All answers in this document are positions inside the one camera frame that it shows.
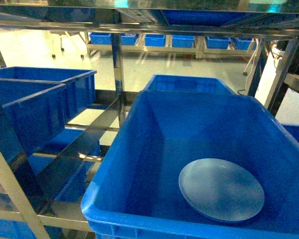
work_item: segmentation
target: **blue bin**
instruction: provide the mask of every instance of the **blue bin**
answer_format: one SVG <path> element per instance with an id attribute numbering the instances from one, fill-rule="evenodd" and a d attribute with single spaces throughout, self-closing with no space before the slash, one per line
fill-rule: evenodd
<path id="1" fill-rule="evenodd" d="M 138 34 L 127 34 L 127 33 L 122 34 L 121 35 L 122 45 L 134 46 L 136 43 L 137 37 L 138 37 Z"/>
<path id="2" fill-rule="evenodd" d="M 165 46 L 165 35 L 146 34 L 145 46 Z"/>
<path id="3" fill-rule="evenodd" d="M 237 50 L 248 50 L 249 45 L 253 41 L 252 38 L 232 38 L 235 48 Z M 256 50 L 257 44 L 255 43 L 253 50 Z"/>
<path id="4" fill-rule="evenodd" d="M 51 239 L 59 239 L 62 229 L 45 226 Z M 36 239 L 27 223 L 0 219 L 0 238 Z"/>
<path id="5" fill-rule="evenodd" d="M 96 71 L 92 70 L 57 68 L 7 67 L 0 69 L 0 79 L 65 84 L 66 92 L 63 99 L 65 122 L 69 122 L 95 101 L 94 74 Z"/>
<path id="6" fill-rule="evenodd" d="M 65 90 L 63 84 L 0 80 L 0 102 L 26 155 L 64 129 Z"/>
<path id="7" fill-rule="evenodd" d="M 172 47 L 192 48 L 194 44 L 194 36 L 173 35 L 171 39 Z"/>
<path id="8" fill-rule="evenodd" d="M 224 224 L 192 209 L 178 176 L 201 158 L 251 172 L 265 192 L 260 213 Z M 254 98 L 143 91 L 81 209 L 97 234 L 113 238 L 299 239 L 299 143 Z"/>
<path id="9" fill-rule="evenodd" d="M 230 43 L 229 37 L 206 37 L 207 48 L 210 49 L 227 49 Z"/>
<path id="10" fill-rule="evenodd" d="M 191 76 L 153 75 L 144 90 L 235 95 L 217 78 Z"/>
<path id="11" fill-rule="evenodd" d="M 48 142 L 40 151 L 46 154 L 58 155 L 62 150 L 72 143 L 81 133 L 82 129 L 65 128 L 60 134 L 54 139 Z M 100 142 L 96 143 L 95 148 L 89 153 L 90 156 L 100 156 Z M 93 162 L 85 162 L 86 173 L 94 165 Z"/>
<path id="12" fill-rule="evenodd" d="M 29 163 L 33 172 L 37 175 L 52 160 L 53 157 L 30 156 Z M 63 189 L 55 197 L 55 201 L 76 203 L 85 192 L 85 162 L 83 162 L 75 173 L 67 180 Z M 61 228 L 46 227 L 52 239 L 59 239 Z M 0 219 L 0 237 L 12 239 L 36 239 L 26 223 Z"/>
<path id="13" fill-rule="evenodd" d="M 92 44 L 111 45 L 111 34 L 109 33 L 92 32 L 90 38 Z"/>
<path id="14" fill-rule="evenodd" d="M 170 25 L 198 25 L 198 26 L 222 26 L 226 23 L 239 21 L 252 13 L 225 12 L 225 11 L 193 11 L 193 10 L 162 10 L 162 14 Z"/>

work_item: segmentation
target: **metal shelf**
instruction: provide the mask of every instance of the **metal shelf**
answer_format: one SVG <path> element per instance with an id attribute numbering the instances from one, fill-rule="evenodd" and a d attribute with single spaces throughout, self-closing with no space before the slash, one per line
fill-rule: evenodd
<path id="1" fill-rule="evenodd" d="M 81 160 L 97 162 L 102 160 L 101 157 L 87 156 L 89 150 L 105 131 L 114 130 L 110 128 L 110 125 L 117 116 L 122 125 L 127 105 L 133 102 L 135 97 L 133 93 L 124 90 L 122 51 L 183 53 L 195 55 L 196 58 L 202 58 L 203 54 L 228 53 L 251 56 L 253 54 L 252 46 L 248 51 L 207 49 L 203 36 L 252 37 L 260 39 L 260 47 L 255 53 L 256 66 L 266 40 L 290 40 L 283 60 L 278 66 L 277 76 L 266 102 L 268 109 L 275 114 L 288 87 L 299 92 L 299 1 L 291 0 L 282 4 L 274 2 L 276 1 L 272 1 L 272 4 L 250 5 L 248 0 L 127 0 L 122 6 L 115 5 L 115 1 L 110 0 L 93 0 L 89 3 L 61 0 L 57 5 L 55 1 L 45 0 L 0 1 L 0 27 L 82 31 L 86 36 L 87 32 L 93 31 L 112 33 L 112 45 L 87 44 L 89 51 L 112 51 L 116 90 L 115 92 L 102 91 L 98 94 L 98 103 L 110 106 L 90 126 L 86 127 L 81 137 L 56 157 L 54 162 L 61 162 L 64 166 L 62 172 L 58 172 L 59 178 L 45 181 L 45 176 L 52 175 L 53 172 L 53 167 L 48 167 L 41 175 L 32 179 L 31 186 L 38 192 L 36 196 L 42 196 L 44 199 L 45 194 L 48 194 L 48 198 L 52 198 L 53 192 L 55 192 L 52 190 L 52 186 L 54 184 L 60 186 L 60 182 L 75 170 L 77 163 Z M 189 10 L 190 13 L 195 14 L 205 14 L 208 13 L 206 11 L 212 10 L 217 14 L 227 13 L 229 17 L 235 16 L 238 12 L 244 13 L 244 15 L 218 25 L 189 24 L 189 20 L 184 20 L 180 24 L 172 24 L 167 9 L 178 16 L 184 13 L 180 10 Z M 71 14 L 73 11 L 83 14 Z M 172 48 L 170 38 L 167 41 L 167 46 L 162 48 L 146 47 L 142 43 L 138 43 L 136 46 L 121 46 L 120 33 L 195 35 L 195 48 Z M 0 67 L 5 66 L 0 52 Z M 255 95 L 258 84 L 259 82 L 255 79 L 251 82 L 248 90 L 249 96 Z M 12 134 L 14 132 L 3 113 L 1 104 L 0 112 L 0 124 L 4 126 L 5 130 L 0 133 L 1 140 L 7 131 L 10 130 Z M 13 143 L 18 145 L 16 137 Z M 36 207 L 32 195 L 24 193 L 28 192 L 25 190 L 26 186 L 20 185 L 17 180 L 20 176 L 32 177 L 33 172 L 29 169 L 27 174 L 18 174 L 15 165 L 6 162 L 2 154 L 3 151 L 4 149 L 0 148 L 0 183 L 4 189 L 0 188 L 0 219 L 26 222 L 38 239 L 49 238 L 44 225 L 91 232 L 87 221 L 82 216 L 79 204 L 43 200 L 43 207 Z M 19 149 L 18 152 L 14 162 L 27 164 L 27 158 L 22 149 Z M 90 174 L 96 170 L 97 167 L 91 170 Z"/>

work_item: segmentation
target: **floor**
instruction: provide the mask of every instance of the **floor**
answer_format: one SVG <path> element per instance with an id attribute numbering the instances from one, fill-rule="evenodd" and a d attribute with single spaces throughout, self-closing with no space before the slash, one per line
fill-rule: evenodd
<path id="1" fill-rule="evenodd" d="M 49 31 L 0 28 L 0 49 L 7 66 L 96 69 L 96 89 L 115 89 L 111 52 L 98 52 L 88 58 L 84 42 L 76 35 L 72 39 L 79 51 L 69 39 L 64 38 L 65 51 L 62 53 L 56 40 L 56 59 L 52 59 L 52 36 Z M 86 56 L 84 60 L 81 60 L 81 54 Z M 246 59 L 242 57 L 209 56 L 208 59 L 195 60 L 189 56 L 174 54 L 124 53 L 125 90 L 138 92 L 153 74 L 171 74 L 216 77 L 236 92 L 245 87 L 246 77 L 242 73 L 246 63 Z M 86 110 L 71 123 L 89 124 L 101 112 Z M 288 92 L 277 119 L 283 123 L 299 124 L 299 94 Z M 118 121 L 112 126 L 118 127 Z M 111 144 L 115 135 L 115 132 L 107 132 L 101 139 L 101 144 Z"/>

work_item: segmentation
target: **plastic bin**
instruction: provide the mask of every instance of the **plastic bin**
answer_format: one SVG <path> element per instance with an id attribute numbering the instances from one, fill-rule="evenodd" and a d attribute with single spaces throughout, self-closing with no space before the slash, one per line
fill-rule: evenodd
<path id="1" fill-rule="evenodd" d="M 217 78 L 190 76 L 153 75 L 144 90 L 235 95 Z"/>
<path id="2" fill-rule="evenodd" d="M 145 35 L 145 46 L 165 46 L 165 35 L 159 34 L 146 34 Z"/>
<path id="3" fill-rule="evenodd" d="M 199 25 L 222 26 L 225 23 L 239 21 L 247 17 L 248 13 L 224 11 L 187 11 L 187 10 L 162 10 L 163 15 L 171 25 Z"/>
<path id="4" fill-rule="evenodd" d="M 0 80 L 0 102 L 26 155 L 64 129 L 65 90 L 63 84 Z"/>
<path id="5" fill-rule="evenodd" d="M 251 172 L 265 192 L 260 213 L 224 224 L 192 209 L 178 176 L 201 158 Z M 117 238 L 299 239 L 299 143 L 254 98 L 143 91 L 81 209 L 97 234 Z"/>
<path id="6" fill-rule="evenodd" d="M 230 43 L 229 37 L 206 37 L 207 48 L 210 49 L 227 49 Z"/>
<path id="7" fill-rule="evenodd" d="M 90 38 L 92 44 L 111 45 L 111 34 L 109 33 L 92 32 Z"/>
<path id="8" fill-rule="evenodd" d="M 53 160 L 53 157 L 30 156 L 28 160 L 34 173 L 37 175 Z M 55 197 L 55 201 L 76 203 L 83 196 L 85 189 L 85 162 L 83 162 L 67 180 L 63 189 Z M 46 229 L 52 239 L 59 239 L 61 228 L 46 227 Z M 1 219 L 0 237 L 12 239 L 36 238 L 26 223 Z"/>
<path id="9" fill-rule="evenodd" d="M 232 38 L 235 48 L 237 50 L 248 50 L 249 45 L 253 41 L 252 38 Z M 256 50 L 257 44 L 255 43 L 253 50 Z"/>
<path id="10" fill-rule="evenodd" d="M 171 39 L 172 47 L 192 48 L 194 44 L 194 36 L 173 35 Z"/>
<path id="11" fill-rule="evenodd" d="M 62 229 L 45 226 L 51 239 L 59 239 Z M 26 223 L 0 219 L 0 238 L 9 239 L 36 239 Z"/>
<path id="12" fill-rule="evenodd" d="M 134 46 L 136 43 L 137 37 L 138 37 L 138 34 L 127 34 L 127 33 L 122 34 L 121 35 L 122 45 Z"/>
<path id="13" fill-rule="evenodd" d="M 95 101 L 94 74 L 96 74 L 94 70 L 57 68 L 7 67 L 0 69 L 1 79 L 65 84 L 66 91 L 63 99 L 65 122 L 69 122 Z"/>
<path id="14" fill-rule="evenodd" d="M 65 128 L 60 134 L 58 134 L 54 139 L 48 142 L 41 151 L 47 154 L 58 155 L 62 150 L 65 149 L 70 143 L 72 143 L 81 133 L 82 129 L 72 129 Z M 90 156 L 100 156 L 100 142 L 96 143 L 95 148 L 89 153 Z M 86 173 L 94 165 L 93 162 L 85 162 Z"/>

